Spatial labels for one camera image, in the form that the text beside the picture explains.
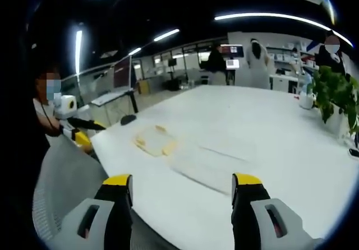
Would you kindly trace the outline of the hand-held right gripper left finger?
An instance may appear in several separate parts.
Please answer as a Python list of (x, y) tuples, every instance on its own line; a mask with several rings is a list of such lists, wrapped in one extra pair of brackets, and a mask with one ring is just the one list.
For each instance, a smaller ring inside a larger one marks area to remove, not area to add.
[(130, 249), (132, 202), (132, 175), (109, 177), (65, 216), (57, 248)]

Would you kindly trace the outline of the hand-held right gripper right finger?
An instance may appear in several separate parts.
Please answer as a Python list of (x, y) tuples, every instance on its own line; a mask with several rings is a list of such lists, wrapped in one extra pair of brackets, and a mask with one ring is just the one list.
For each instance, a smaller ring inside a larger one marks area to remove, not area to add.
[(235, 249), (317, 249), (301, 217), (283, 201), (271, 198), (253, 175), (232, 174), (232, 214)]

